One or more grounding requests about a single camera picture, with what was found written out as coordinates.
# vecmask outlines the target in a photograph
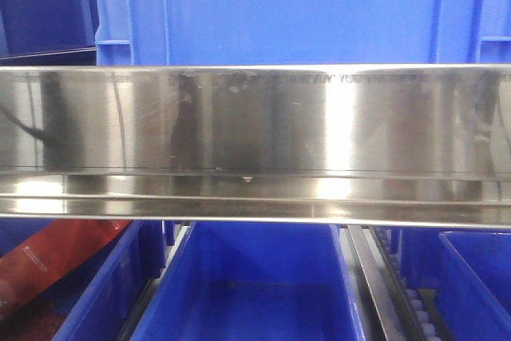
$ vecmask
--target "blue container rim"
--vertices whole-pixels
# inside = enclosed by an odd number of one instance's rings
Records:
[[[489,305],[489,310],[493,312],[497,319],[504,323],[506,327],[511,328],[511,314],[509,314],[497,297],[490,291],[486,284],[481,280],[477,273],[472,269],[470,264],[465,260],[461,253],[456,249],[456,246],[450,241],[453,237],[494,237],[494,236],[511,236],[511,233],[474,233],[474,232],[442,232],[440,233],[440,241],[445,245],[446,250],[453,256],[451,261],[461,267],[461,272],[469,278],[469,283],[475,285],[473,292],[478,295]]]
[[[129,248],[143,223],[143,221],[132,221],[129,223],[128,227],[119,234],[119,241],[107,256],[105,262],[101,265],[96,275],[92,280],[90,280],[87,288],[83,291],[80,299],[67,315],[64,323],[54,336],[54,339],[57,339],[57,337],[59,339],[61,337],[65,337],[64,339],[70,339],[76,333],[82,319],[85,318],[85,315],[90,311],[93,302],[100,294],[100,290],[97,289],[97,287],[102,286],[103,283],[114,273],[115,264],[119,261],[124,252],[126,252],[126,249]]]

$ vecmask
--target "blue plastic crate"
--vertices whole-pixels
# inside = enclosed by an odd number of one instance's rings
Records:
[[[511,59],[511,0],[97,1],[102,65]]]
[[[50,220],[0,220],[0,250],[10,251]],[[111,244],[44,291],[67,316],[53,341],[115,339],[142,288],[164,263],[160,222],[133,221]]]
[[[339,229],[197,223],[132,341],[363,341]]]
[[[94,45],[96,0],[0,0],[0,57]]]
[[[436,288],[442,274],[440,233],[452,228],[399,228],[399,272],[408,288]],[[492,232],[490,229],[459,229],[462,232]]]
[[[511,339],[511,234],[441,234],[437,305],[454,339]]]

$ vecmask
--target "stainless steel bar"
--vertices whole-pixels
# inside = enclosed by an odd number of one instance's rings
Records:
[[[511,226],[508,121],[511,65],[0,68],[0,215]]]
[[[378,266],[367,244],[362,227],[348,225],[348,232],[358,256],[374,307],[386,341],[406,341],[401,322],[390,298]]]

